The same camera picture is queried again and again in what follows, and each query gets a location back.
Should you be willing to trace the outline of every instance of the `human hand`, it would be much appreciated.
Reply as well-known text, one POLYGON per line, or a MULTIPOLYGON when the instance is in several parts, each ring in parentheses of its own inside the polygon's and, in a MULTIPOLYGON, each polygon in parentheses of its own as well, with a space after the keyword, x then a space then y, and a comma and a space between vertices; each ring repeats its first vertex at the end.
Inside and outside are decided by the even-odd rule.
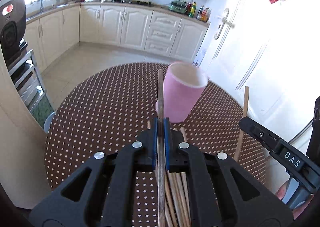
MULTIPOLYGON (((284 197, 285 195, 285 192, 287 190, 287 185, 288 185, 288 182, 285 182, 280 188, 279 190, 276 192, 276 196, 282 200, 282 198, 284 197)), ((299 207, 293 209, 292 213, 293 213, 293 218, 294 219, 297 219, 298 216, 303 212, 304 209, 306 209, 306 207, 308 206, 308 204, 310 203, 310 201, 313 199, 314 195, 310 195, 309 198, 307 199, 307 201, 300 205, 299 207)))

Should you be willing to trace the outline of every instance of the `round table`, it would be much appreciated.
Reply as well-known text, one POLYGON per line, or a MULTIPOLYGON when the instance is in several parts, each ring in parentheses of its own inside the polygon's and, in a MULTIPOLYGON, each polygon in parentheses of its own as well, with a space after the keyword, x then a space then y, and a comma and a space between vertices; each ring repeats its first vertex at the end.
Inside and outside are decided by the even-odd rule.
MULTIPOLYGON (((147 121, 156 117, 157 71, 168 66, 132 63, 109 68, 88 78, 67 96, 47 135, 45 168, 54 190, 97 151, 109 155, 135 141, 147 121)), ((240 105, 210 82, 183 126, 188 142, 203 152, 233 156, 239 136, 240 105)), ((263 148, 245 134, 239 163, 264 183, 263 148)), ((157 186, 154 173, 138 172, 133 223, 157 226, 157 186)))

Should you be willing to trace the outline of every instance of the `green appliance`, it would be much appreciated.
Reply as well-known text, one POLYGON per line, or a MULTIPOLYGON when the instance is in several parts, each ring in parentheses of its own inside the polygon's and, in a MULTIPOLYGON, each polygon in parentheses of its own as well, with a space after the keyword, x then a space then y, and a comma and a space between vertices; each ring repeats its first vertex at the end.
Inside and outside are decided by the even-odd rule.
POLYGON ((172 1, 169 5, 169 10, 177 13, 185 14, 187 11, 188 2, 185 0, 172 1))

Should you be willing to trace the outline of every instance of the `bundle of chopsticks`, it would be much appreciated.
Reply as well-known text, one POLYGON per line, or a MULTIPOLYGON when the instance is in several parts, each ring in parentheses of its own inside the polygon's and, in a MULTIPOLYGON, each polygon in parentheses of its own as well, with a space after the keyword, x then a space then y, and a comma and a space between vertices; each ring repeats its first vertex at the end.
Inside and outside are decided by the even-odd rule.
MULTIPOLYGON (((187 142, 184 127, 180 129, 184 141, 187 142)), ((164 176, 165 209, 164 215, 168 227, 191 227, 190 205, 186 173, 169 173, 164 176)))

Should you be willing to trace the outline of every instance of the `tile floor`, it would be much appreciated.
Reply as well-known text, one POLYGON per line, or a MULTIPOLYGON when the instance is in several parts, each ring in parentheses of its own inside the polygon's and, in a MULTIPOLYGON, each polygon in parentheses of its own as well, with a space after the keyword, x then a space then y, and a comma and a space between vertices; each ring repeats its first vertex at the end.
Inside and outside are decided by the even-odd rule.
POLYGON ((133 62, 170 64, 175 59, 143 51, 80 43, 61 55, 42 72, 48 96, 56 110, 75 86, 101 70, 133 62))

